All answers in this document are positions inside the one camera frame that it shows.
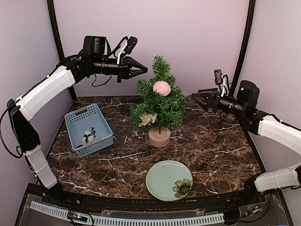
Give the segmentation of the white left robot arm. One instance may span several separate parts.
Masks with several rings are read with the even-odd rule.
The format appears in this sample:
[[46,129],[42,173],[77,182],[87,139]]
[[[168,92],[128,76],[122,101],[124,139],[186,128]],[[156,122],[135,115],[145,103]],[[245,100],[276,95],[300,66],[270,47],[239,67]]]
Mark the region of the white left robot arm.
[[48,198],[56,205],[66,202],[66,194],[51,170],[40,146],[40,137],[30,121],[35,114],[62,91],[94,74],[117,76],[117,82],[128,80],[148,71],[148,68],[129,56],[138,43],[136,37],[124,37],[111,50],[106,37],[86,36],[82,50],[61,60],[52,73],[16,100],[10,99],[4,111],[8,114],[18,141],[15,158],[24,157],[40,183],[47,189]]

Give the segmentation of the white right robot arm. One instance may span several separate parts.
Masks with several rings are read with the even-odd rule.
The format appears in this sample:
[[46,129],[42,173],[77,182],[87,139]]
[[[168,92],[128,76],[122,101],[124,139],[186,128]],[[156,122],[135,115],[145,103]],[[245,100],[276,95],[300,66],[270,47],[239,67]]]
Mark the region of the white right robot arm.
[[[260,90],[252,82],[242,80],[236,97],[223,96],[218,89],[203,89],[191,95],[205,111],[211,109],[234,114],[241,127],[255,135],[274,140],[297,154],[301,153],[301,130],[283,122],[274,114],[256,108]],[[240,193],[240,200],[250,204],[258,192],[277,188],[298,189],[301,186],[301,164],[265,172],[248,180],[249,187]]]

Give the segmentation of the pink ornament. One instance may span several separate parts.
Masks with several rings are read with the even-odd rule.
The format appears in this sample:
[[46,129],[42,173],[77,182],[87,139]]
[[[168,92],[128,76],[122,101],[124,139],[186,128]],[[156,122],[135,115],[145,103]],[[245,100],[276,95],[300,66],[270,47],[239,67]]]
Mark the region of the pink ornament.
[[171,86],[166,81],[157,81],[153,85],[153,92],[160,94],[163,97],[166,97],[171,92]]

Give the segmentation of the small green christmas tree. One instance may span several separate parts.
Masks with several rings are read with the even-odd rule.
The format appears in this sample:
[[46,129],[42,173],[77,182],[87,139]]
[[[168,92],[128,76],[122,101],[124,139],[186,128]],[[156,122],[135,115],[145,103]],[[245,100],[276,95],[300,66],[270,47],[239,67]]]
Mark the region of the small green christmas tree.
[[[175,77],[171,74],[171,66],[162,56],[155,56],[152,64],[154,77],[149,80],[139,80],[137,94],[142,102],[130,107],[132,124],[139,130],[147,130],[149,143],[154,147],[165,147],[170,142],[170,128],[180,126],[188,97],[176,85]],[[166,81],[171,86],[171,92],[163,97],[153,92],[153,85],[157,81]],[[156,114],[157,119],[150,126],[138,127],[142,122],[140,116]]]

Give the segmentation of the tan wooden ornaments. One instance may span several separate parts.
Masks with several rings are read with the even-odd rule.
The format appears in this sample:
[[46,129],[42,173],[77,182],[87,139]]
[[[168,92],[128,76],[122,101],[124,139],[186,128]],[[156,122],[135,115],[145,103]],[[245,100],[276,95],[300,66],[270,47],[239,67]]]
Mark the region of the tan wooden ornaments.
[[144,112],[141,116],[141,123],[138,125],[138,127],[144,127],[144,126],[150,126],[151,124],[154,124],[157,119],[157,113],[156,114],[147,114]]

